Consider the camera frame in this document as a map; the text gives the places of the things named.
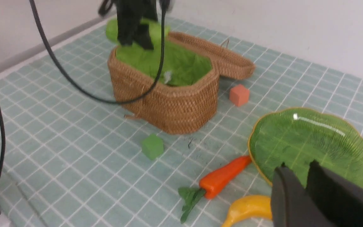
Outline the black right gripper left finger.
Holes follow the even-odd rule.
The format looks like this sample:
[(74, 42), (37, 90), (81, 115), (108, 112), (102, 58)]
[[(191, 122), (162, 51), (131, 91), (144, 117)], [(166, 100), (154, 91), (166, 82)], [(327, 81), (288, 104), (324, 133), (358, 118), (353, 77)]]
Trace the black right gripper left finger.
[(285, 164), (274, 170), (271, 192), (274, 227), (326, 227), (327, 219)]

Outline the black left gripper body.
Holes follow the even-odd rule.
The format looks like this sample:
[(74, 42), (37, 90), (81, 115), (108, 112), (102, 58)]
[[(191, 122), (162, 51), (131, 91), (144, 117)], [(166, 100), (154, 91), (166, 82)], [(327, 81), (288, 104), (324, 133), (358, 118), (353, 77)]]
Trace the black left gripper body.
[(160, 38), (160, 47), (164, 50), (164, 17), (172, 10), (171, 0), (104, 0), (98, 14), (105, 17), (113, 6), (117, 17), (106, 25), (106, 37), (111, 42), (154, 50)]

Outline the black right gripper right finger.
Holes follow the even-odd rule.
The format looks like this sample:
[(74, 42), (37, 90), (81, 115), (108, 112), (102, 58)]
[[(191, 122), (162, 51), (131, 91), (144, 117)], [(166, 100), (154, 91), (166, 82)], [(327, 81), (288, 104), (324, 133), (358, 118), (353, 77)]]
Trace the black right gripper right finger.
[(363, 188), (312, 161), (306, 191), (337, 227), (363, 227)]

